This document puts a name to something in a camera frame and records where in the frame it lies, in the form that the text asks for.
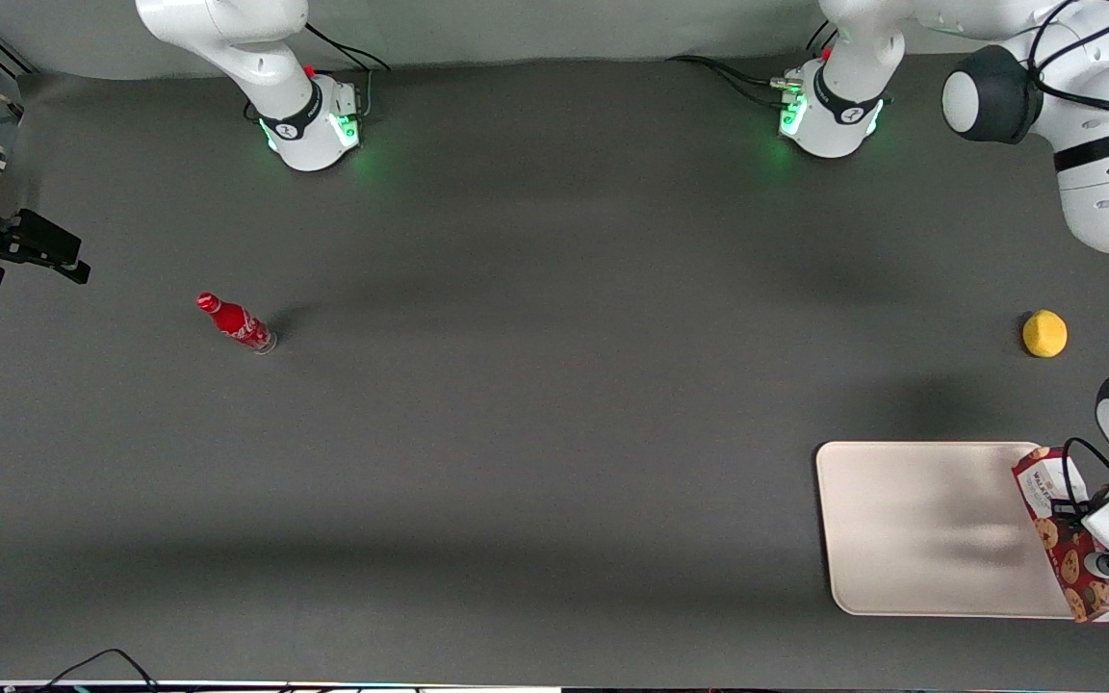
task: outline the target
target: white backdrop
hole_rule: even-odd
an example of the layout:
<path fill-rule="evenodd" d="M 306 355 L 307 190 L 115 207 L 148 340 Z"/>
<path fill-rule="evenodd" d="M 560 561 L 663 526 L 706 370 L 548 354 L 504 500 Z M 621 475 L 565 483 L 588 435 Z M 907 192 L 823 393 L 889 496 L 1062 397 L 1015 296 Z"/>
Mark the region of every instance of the white backdrop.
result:
<path fill-rule="evenodd" d="M 311 22 L 397 65 L 533 59 L 764 55 L 802 48 L 823 21 L 814 0 L 309 0 Z M 109 79 L 216 74 L 153 39 L 133 0 L 0 0 L 0 34 L 41 70 Z M 910 52 L 973 42 L 907 32 Z M 304 62 L 339 54 L 303 32 Z"/>

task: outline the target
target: green led light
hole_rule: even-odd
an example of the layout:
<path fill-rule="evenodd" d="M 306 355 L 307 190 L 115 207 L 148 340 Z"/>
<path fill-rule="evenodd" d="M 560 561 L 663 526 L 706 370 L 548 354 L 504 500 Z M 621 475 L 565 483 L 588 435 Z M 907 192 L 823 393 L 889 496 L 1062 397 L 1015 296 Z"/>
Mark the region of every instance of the green led light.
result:
<path fill-rule="evenodd" d="M 348 118 L 348 115 L 328 113 L 327 121 L 333 124 L 333 131 L 345 149 L 348 150 L 357 145 L 357 126 L 354 119 Z"/>
<path fill-rule="evenodd" d="M 879 111 L 884 110 L 884 99 L 881 99 L 879 103 L 875 105 L 875 114 L 872 115 L 872 124 L 866 126 L 866 134 L 871 135 L 875 132 L 876 123 L 879 122 Z"/>
<path fill-rule="evenodd" d="M 798 126 L 802 124 L 802 115 L 806 113 L 806 96 L 800 95 L 793 101 L 793 104 L 786 106 L 786 111 L 790 114 L 784 115 L 782 119 L 782 132 L 787 135 L 795 135 L 798 132 Z"/>
<path fill-rule="evenodd" d="M 264 124 L 264 119 L 260 119 L 260 130 L 263 130 L 264 136 L 267 137 L 267 147 L 276 152 L 276 142 L 273 142 L 273 133 L 268 132 L 266 124 Z"/>

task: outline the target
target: cookie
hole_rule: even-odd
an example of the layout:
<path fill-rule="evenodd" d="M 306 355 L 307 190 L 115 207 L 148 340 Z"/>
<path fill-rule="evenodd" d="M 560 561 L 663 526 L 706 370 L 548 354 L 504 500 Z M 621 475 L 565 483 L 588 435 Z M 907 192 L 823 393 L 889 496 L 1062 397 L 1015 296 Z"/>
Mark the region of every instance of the cookie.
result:
<path fill-rule="evenodd" d="M 1082 600 L 1080 594 L 1072 588 L 1066 588 L 1064 591 L 1065 600 L 1069 601 L 1069 609 L 1072 609 L 1072 618 L 1076 622 L 1081 623 L 1086 620 L 1086 602 Z"/>
<path fill-rule="evenodd" d="M 1091 580 L 1086 588 L 1086 600 L 1090 601 L 1092 609 L 1102 610 L 1109 607 L 1109 584 Z"/>
<path fill-rule="evenodd" d="M 1042 548 L 1050 551 L 1060 542 L 1060 528 L 1055 526 L 1055 521 L 1047 518 L 1038 518 L 1034 521 L 1034 529 L 1038 530 L 1038 539 L 1042 540 Z"/>
<path fill-rule="evenodd" d="M 1060 562 L 1060 578 L 1067 584 L 1075 584 L 1081 579 L 1081 553 L 1076 550 L 1065 553 L 1064 561 Z"/>

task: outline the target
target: white tray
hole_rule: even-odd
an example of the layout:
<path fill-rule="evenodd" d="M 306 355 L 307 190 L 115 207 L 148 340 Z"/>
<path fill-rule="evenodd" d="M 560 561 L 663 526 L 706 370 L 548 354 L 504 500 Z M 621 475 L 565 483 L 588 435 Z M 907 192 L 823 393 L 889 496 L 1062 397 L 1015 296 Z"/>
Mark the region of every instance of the white tray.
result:
<path fill-rule="evenodd" d="M 1013 465 L 1032 442 L 828 442 L 815 453 L 846 613 L 1072 619 Z"/>

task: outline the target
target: black cable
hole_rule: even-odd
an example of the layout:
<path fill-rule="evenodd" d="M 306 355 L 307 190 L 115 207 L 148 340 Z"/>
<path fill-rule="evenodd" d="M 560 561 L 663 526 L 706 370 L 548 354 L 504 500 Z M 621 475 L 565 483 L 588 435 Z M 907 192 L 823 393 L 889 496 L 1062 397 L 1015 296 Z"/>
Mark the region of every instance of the black cable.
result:
<path fill-rule="evenodd" d="M 19 71 L 22 71 L 23 74 L 33 74 L 33 71 L 29 70 L 28 67 L 23 64 L 23 61 L 21 61 L 21 59 L 11 52 L 4 44 L 0 43 L 0 51 L 3 52 L 3 55 L 10 58 L 11 61 L 19 67 Z M 10 73 L 11 70 L 3 68 L 3 71 L 6 71 L 6 73 Z"/>
<path fill-rule="evenodd" d="M 704 65 L 705 68 L 709 68 L 709 70 L 712 70 L 713 74 L 716 74 L 718 77 L 720 77 L 723 80 L 725 80 L 726 84 L 730 84 L 731 89 L 733 89 L 734 91 L 736 91 L 736 92 L 740 93 L 740 96 L 743 96 L 744 99 L 747 99 L 747 101 L 753 102 L 753 104 L 765 105 L 765 106 L 770 106 L 770 109 L 776 109 L 776 110 L 784 109 L 784 104 L 782 104 L 782 102 L 779 102 L 779 101 L 769 101 L 769 100 L 765 100 L 765 99 L 761 99 L 761 98 L 754 95 L 754 93 L 745 91 L 745 89 L 743 89 L 742 84 L 735 83 L 734 80 L 730 78 L 731 73 L 739 73 L 739 70 L 734 70 L 733 68 L 730 68 L 730 67 L 728 67 L 725 64 L 722 64 L 722 62 L 713 61 L 713 59 L 711 59 L 711 58 L 703 58 L 703 57 L 700 57 L 700 55 L 675 55 L 673 58 L 667 58 L 667 61 L 694 62 L 695 64 Z M 756 79 L 756 78 L 752 78 L 751 75 L 744 75 L 744 77 L 747 77 L 749 79 Z M 756 84 L 756 83 L 747 83 L 747 84 L 755 84 L 755 86 L 759 86 L 759 84 Z"/>
<path fill-rule="evenodd" d="M 1072 481 L 1070 481 L 1070 479 L 1069 479 L 1069 471 L 1068 471 L 1068 469 L 1069 469 L 1069 445 L 1072 445 L 1074 442 L 1082 444 L 1087 448 L 1087 450 L 1089 450 L 1090 452 L 1092 452 L 1092 455 L 1098 458 L 1098 461 L 1100 461 L 1106 467 L 1107 470 L 1109 470 L 1109 460 L 1106 459 L 1106 457 L 1103 456 L 1103 453 L 1099 452 L 1097 448 L 1092 447 L 1091 442 L 1089 442 L 1088 440 L 1086 440 L 1083 438 L 1068 438 L 1064 442 L 1064 478 L 1065 478 L 1065 485 L 1069 488 L 1069 501 L 1070 501 L 1070 503 L 1072 503 L 1075 506 L 1075 505 L 1077 505 L 1076 493 L 1072 492 Z"/>
<path fill-rule="evenodd" d="M 135 672 L 140 674 L 141 679 L 144 680 L 144 685 L 149 687 L 150 693 L 156 693 L 156 680 L 153 679 L 153 676 L 151 676 L 149 672 L 144 671 L 144 667 L 140 666 L 140 662 L 136 662 L 135 660 L 131 659 L 131 654 L 124 653 L 122 650 L 118 648 L 101 650 L 100 653 L 93 654 L 91 658 L 84 660 L 83 662 L 78 663 L 78 665 L 71 665 L 69 667 L 65 667 L 59 675 L 54 676 L 54 679 L 50 679 L 49 683 L 42 685 L 42 687 L 40 689 L 41 690 L 52 689 L 54 684 L 57 684 L 59 681 L 67 679 L 67 675 L 71 674 L 71 672 L 78 670 L 83 665 L 88 665 L 88 663 L 92 663 L 98 659 L 104 658 L 105 654 L 110 653 L 119 654 L 119 656 L 122 658 L 123 660 L 128 660 L 129 665 L 134 667 Z"/>
<path fill-rule="evenodd" d="M 1092 96 L 1081 95 L 1081 93 L 1061 91 L 1061 89 L 1056 89 L 1050 86 L 1050 84 L 1042 82 L 1042 70 L 1046 70 L 1048 64 L 1051 64 L 1051 62 L 1057 61 L 1057 59 L 1062 58 L 1069 52 L 1076 51 L 1076 49 L 1081 48 L 1083 44 L 1090 43 L 1091 40 L 1097 40 L 1100 39 L 1100 37 L 1107 35 L 1109 33 L 1109 27 L 1103 28 L 1103 30 L 1096 31 L 1090 35 L 1083 37 L 1083 39 L 1076 40 L 1076 42 L 1066 45 L 1066 48 L 1061 48 L 1060 51 L 1051 53 L 1051 57 L 1048 57 L 1046 61 L 1036 61 L 1036 57 L 1038 57 L 1038 47 L 1042 41 L 1042 35 L 1047 33 L 1047 29 L 1055 21 L 1055 18 L 1059 17 L 1060 12 L 1069 8 L 1069 4 L 1075 1 L 1076 0 L 1065 0 L 1065 3 L 1061 3 L 1059 8 L 1056 8 L 1055 11 L 1048 14 L 1047 19 L 1044 19 L 1041 26 L 1038 27 L 1038 33 L 1034 34 L 1034 41 L 1030 44 L 1028 62 L 1029 79 L 1034 82 L 1035 86 L 1038 86 L 1040 91 L 1050 93 L 1051 96 L 1064 99 L 1065 101 L 1072 101 L 1075 104 L 1090 105 L 1101 111 L 1109 111 L 1109 101 L 1106 99 L 1096 99 Z"/>
<path fill-rule="evenodd" d="M 828 20 L 824 19 L 824 23 L 815 30 L 814 34 L 811 34 L 811 39 L 806 40 L 806 48 L 804 48 L 804 51 L 811 51 L 811 45 L 814 44 L 815 40 L 820 39 L 820 32 L 826 30 L 826 28 L 828 28 Z"/>
<path fill-rule="evenodd" d="M 725 62 L 714 61 L 714 59 L 704 58 L 703 55 L 675 55 L 673 58 L 670 58 L 670 61 L 696 62 L 696 64 L 709 67 L 712 68 L 713 70 L 724 71 L 726 74 L 730 74 L 735 79 L 739 79 L 740 82 L 745 82 L 747 84 L 755 84 L 755 86 L 767 86 L 767 84 L 770 84 L 770 80 L 750 75 L 747 73 L 744 73 L 744 71 L 742 70 L 726 65 Z"/>
<path fill-rule="evenodd" d="M 387 64 L 387 62 L 381 61 L 381 59 L 379 59 L 378 57 L 375 57 L 375 54 L 367 53 L 366 51 L 362 51 L 360 48 L 353 48 L 353 45 L 347 45 L 347 44 L 344 44 L 344 43 L 339 43 L 337 40 L 327 39 L 327 35 L 325 34 L 325 32 L 322 32 L 316 27 L 311 26 L 309 22 L 307 23 L 307 31 L 309 31 L 313 34 L 316 34 L 317 37 L 319 37 L 319 39 L 325 40 L 325 42 L 327 44 L 330 44 L 330 45 L 334 45 L 335 48 L 338 48 L 339 52 L 342 52 L 342 53 L 352 52 L 352 53 L 357 53 L 358 55 L 366 55 L 367 58 L 373 59 L 373 61 L 378 62 L 379 67 L 381 67 L 384 70 L 391 71 L 391 65 Z M 353 58 L 353 61 L 357 62 L 357 64 L 362 65 L 362 62 L 358 61 L 357 58 Z M 367 68 L 366 65 L 362 65 L 362 69 L 363 70 L 369 70 L 369 68 Z"/>
<path fill-rule="evenodd" d="M 841 30 L 836 30 L 836 29 L 835 29 L 835 30 L 833 30 L 833 33 L 830 33 L 830 34 L 828 34 L 828 38 L 827 38 L 827 39 L 825 39 L 825 40 L 824 40 L 824 42 L 823 42 L 822 44 L 820 44 L 820 52 L 821 52 L 821 53 L 823 53 L 823 52 L 824 52 L 824 48 L 828 48 L 828 43 L 832 43 L 832 42 L 833 42 L 833 40 L 834 40 L 834 39 L 836 39 L 836 35 L 837 35 L 838 33 L 841 33 Z"/>

